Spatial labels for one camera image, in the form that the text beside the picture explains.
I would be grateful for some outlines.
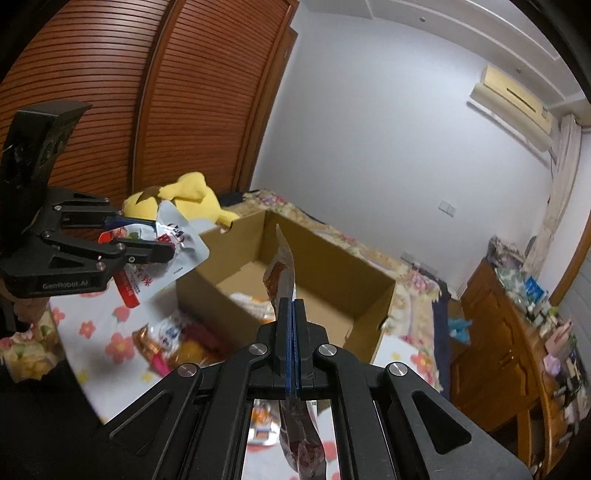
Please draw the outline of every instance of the metal screw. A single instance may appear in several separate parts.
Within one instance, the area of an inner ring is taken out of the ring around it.
[[[402,362],[394,362],[390,365],[388,370],[390,370],[390,373],[395,377],[403,377],[408,373],[408,367]]]
[[[177,372],[181,377],[192,377],[197,373],[197,365],[195,364],[182,364],[177,368]]]
[[[248,347],[248,351],[253,355],[265,355],[267,352],[267,346],[264,343],[253,343]]]
[[[323,356],[333,356],[336,353],[336,347],[329,343],[325,343],[318,347],[318,353]]]

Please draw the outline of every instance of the curtain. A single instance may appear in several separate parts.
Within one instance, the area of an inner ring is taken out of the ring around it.
[[[523,265],[523,270],[534,278],[540,275],[554,234],[569,204],[579,166],[581,134],[581,127],[576,124],[574,115],[565,115],[560,121],[560,141],[550,201],[540,231]]]

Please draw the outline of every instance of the stuffed animal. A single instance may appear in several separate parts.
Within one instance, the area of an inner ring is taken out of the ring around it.
[[[230,226],[239,216],[222,210],[216,194],[205,183],[202,173],[181,176],[176,183],[164,187],[150,187],[134,193],[123,205],[125,216],[156,220],[156,211],[162,200],[170,200],[187,220],[206,218],[223,226]]]

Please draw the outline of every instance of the cardboard box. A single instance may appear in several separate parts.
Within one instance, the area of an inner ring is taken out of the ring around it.
[[[388,315],[394,279],[270,211],[238,219],[226,232],[201,235],[210,255],[177,281],[181,307],[233,348],[254,342],[260,321],[227,296],[241,292],[267,298],[262,277],[277,251],[277,224],[294,256],[296,295],[304,300],[308,320],[324,326],[331,343],[369,362]]]

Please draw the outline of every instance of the yellow air conditioner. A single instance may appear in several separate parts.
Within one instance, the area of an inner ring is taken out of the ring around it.
[[[539,98],[496,68],[488,65],[484,69],[470,97],[515,128],[538,150],[551,147],[552,114]]]

